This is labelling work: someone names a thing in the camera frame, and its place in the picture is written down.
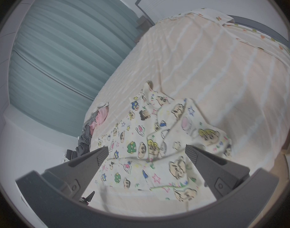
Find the green cartoon character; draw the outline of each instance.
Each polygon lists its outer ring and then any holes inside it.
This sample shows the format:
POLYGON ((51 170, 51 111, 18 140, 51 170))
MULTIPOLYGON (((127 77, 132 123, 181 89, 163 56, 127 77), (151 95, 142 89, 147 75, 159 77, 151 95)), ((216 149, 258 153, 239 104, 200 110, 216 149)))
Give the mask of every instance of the green cartoon character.
POLYGON ((118 172, 114 175, 114 181, 116 183, 120 183, 121 181, 121 175, 118 172))
POLYGON ((136 152, 136 145, 135 142, 131 142, 130 144, 128 144, 127 146, 127 152, 130 154, 133 154, 136 152))

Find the blue star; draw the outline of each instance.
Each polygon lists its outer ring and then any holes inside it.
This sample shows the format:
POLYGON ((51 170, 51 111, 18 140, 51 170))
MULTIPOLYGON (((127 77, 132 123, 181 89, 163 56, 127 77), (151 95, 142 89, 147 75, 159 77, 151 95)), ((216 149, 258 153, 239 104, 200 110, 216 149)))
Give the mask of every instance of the blue star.
POLYGON ((190 108, 188 108, 189 114, 193 116, 194 114, 194 110, 192 109, 192 106, 190 106, 190 108))

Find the bed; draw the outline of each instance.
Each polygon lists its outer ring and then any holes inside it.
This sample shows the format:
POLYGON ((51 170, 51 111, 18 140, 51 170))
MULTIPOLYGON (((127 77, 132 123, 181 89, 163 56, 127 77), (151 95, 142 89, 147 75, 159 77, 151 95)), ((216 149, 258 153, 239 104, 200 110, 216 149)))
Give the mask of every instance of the bed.
MULTIPOLYGON (((85 116, 109 102, 105 122, 95 129, 90 151, 131 107, 129 98, 151 80, 155 91, 191 98, 205 120, 232 140, 232 160, 271 170, 290 128, 290 50, 270 36, 234 23, 211 9, 160 20, 103 86, 85 116)), ((204 185, 190 202, 160 201, 151 191, 119 191, 93 178, 84 196, 91 207, 128 216, 161 216, 215 201, 204 185)))

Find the pink star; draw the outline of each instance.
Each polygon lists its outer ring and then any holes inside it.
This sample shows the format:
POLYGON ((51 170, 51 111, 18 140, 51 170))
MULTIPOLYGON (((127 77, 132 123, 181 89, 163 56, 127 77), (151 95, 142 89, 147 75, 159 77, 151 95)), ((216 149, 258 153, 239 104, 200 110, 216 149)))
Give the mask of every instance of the pink star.
POLYGON ((156 174, 152 177, 154 179, 154 183, 158 182, 160 184, 161 178, 159 178, 156 174))
POLYGON ((162 188, 162 189, 164 189, 166 192, 169 192, 170 191, 170 188, 162 188))

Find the curtain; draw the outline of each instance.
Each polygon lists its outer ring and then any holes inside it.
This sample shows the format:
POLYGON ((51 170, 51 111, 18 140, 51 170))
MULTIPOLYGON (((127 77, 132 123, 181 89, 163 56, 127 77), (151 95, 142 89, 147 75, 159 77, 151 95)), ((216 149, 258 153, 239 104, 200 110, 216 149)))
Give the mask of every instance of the curtain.
POLYGON ((92 101, 135 46, 137 19, 119 0, 36 0, 13 46, 10 103, 79 136, 92 101))

